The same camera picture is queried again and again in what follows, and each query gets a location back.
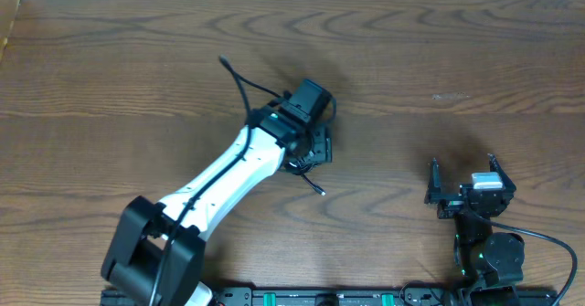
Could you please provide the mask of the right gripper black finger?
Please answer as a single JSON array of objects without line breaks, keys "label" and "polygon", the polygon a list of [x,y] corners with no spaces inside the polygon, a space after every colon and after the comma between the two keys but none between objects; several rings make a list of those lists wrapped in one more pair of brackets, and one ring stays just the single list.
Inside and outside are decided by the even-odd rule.
[{"label": "right gripper black finger", "polygon": [[500,163],[497,161],[497,158],[495,157],[495,155],[492,153],[489,153],[488,158],[489,158],[490,171],[495,172],[499,175],[499,177],[503,183],[503,187],[512,187],[513,186],[512,180],[505,173],[504,169],[502,168]]},{"label": "right gripper black finger", "polygon": [[438,204],[442,200],[441,191],[441,176],[439,164],[436,158],[433,158],[430,166],[430,179],[427,186],[427,191],[424,198],[424,203]]}]

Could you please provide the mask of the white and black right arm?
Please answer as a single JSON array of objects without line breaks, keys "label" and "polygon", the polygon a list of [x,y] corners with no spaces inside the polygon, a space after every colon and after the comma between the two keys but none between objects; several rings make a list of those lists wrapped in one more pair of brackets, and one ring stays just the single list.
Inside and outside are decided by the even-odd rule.
[{"label": "white and black right arm", "polygon": [[518,305],[514,285],[524,278],[525,242],[518,234],[495,233],[490,219],[506,210],[516,192],[494,155],[489,171],[474,173],[457,193],[441,190],[439,164],[431,161],[424,203],[439,219],[455,223],[454,260],[463,281],[442,298],[444,305]]}]

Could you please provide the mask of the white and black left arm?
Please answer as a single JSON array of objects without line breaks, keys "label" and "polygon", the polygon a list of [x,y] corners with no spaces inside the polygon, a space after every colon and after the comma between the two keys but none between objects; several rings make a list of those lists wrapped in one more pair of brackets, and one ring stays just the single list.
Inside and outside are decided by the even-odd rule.
[{"label": "white and black left arm", "polygon": [[225,216],[279,170],[305,177],[332,160],[335,98],[309,82],[249,110],[228,149],[186,185],[153,203],[136,197],[122,211],[101,276],[136,305],[209,305],[202,282],[206,244]]}]

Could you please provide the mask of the brown cardboard panel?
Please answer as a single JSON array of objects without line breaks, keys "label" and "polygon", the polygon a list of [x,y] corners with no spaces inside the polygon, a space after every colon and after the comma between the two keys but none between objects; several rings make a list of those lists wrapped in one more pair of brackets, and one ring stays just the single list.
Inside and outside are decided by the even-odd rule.
[{"label": "brown cardboard panel", "polygon": [[3,57],[21,0],[0,0],[0,58]]}]

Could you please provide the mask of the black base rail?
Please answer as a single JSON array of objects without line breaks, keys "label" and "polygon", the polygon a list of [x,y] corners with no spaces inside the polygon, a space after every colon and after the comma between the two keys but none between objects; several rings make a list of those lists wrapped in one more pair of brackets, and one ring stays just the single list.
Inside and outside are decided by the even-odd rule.
[{"label": "black base rail", "polygon": [[468,301],[450,292],[413,286],[394,290],[258,290],[231,287],[205,295],[199,292],[188,305],[210,306],[437,306],[437,305],[551,305],[550,290],[502,288],[479,290]]}]

